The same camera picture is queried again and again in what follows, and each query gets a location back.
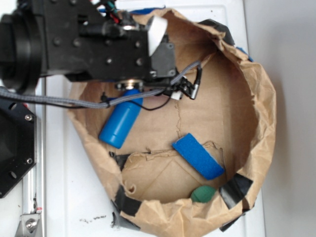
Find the green object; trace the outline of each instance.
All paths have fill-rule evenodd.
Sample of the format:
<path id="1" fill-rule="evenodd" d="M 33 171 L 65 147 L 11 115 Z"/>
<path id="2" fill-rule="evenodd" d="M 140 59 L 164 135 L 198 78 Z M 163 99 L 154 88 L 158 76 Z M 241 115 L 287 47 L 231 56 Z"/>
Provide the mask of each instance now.
<path id="1" fill-rule="evenodd" d="M 193 202 L 207 203 L 211 201 L 215 192 L 216 192 L 215 188 L 212 188 L 210 186 L 201 186 L 192 192 L 191 199 Z"/>

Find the metal clamp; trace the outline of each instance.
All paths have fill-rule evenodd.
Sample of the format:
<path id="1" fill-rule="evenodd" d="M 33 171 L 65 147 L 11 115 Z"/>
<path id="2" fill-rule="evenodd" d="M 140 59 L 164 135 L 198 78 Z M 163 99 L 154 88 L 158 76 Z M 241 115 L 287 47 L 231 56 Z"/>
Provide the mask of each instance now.
<path id="1" fill-rule="evenodd" d="M 15 237 L 42 237 L 40 214 L 22 215 Z"/>

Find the blue tape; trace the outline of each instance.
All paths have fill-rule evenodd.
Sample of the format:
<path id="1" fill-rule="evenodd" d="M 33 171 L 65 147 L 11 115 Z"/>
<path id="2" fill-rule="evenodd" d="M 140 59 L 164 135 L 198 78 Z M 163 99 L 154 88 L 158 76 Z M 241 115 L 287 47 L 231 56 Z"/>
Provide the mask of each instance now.
<path id="1" fill-rule="evenodd" d="M 192 134 L 188 133 L 172 146 L 205 179 L 215 179 L 224 173 L 224 169 Z"/>
<path id="2" fill-rule="evenodd" d="M 241 48 L 241 47 L 236 47 L 236 49 L 239 49 L 241 52 L 247 54 L 247 55 L 248 55 L 248 60 L 249 60 L 250 62 L 254 62 L 254 60 L 252 59 L 252 57 L 250 57 L 249 54 L 248 54 L 245 50 L 243 50 L 243 48 Z"/>
<path id="3" fill-rule="evenodd" d="M 156 9 L 165 9 L 165 7 L 163 7 L 163 8 L 158 8 L 158 7 L 144 8 L 144 9 L 130 11 L 130 13 L 135 14 L 135 15 L 146 15 L 146 14 L 149 14 L 153 10 L 156 10 Z"/>

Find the white wall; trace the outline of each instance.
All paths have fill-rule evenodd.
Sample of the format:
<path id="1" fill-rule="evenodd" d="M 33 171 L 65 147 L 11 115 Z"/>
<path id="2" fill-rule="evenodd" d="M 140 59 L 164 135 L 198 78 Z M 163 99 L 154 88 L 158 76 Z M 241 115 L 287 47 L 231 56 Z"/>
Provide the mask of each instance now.
<path id="1" fill-rule="evenodd" d="M 0 16 L 6 13 L 12 13 L 15 6 L 16 0 L 1 0 Z"/>
<path id="2" fill-rule="evenodd" d="M 244 0 L 250 55 L 277 91 L 267 237 L 316 236 L 316 1 Z"/>

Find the blue foam block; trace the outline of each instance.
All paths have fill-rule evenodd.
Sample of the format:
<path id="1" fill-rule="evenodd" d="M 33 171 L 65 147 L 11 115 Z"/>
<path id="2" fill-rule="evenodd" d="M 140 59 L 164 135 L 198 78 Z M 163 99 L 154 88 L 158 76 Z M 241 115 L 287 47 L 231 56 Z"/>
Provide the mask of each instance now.
<path id="1" fill-rule="evenodd" d="M 192 134 L 188 133 L 173 143 L 172 146 L 205 179 L 215 179 L 224 173 L 224 169 Z"/>

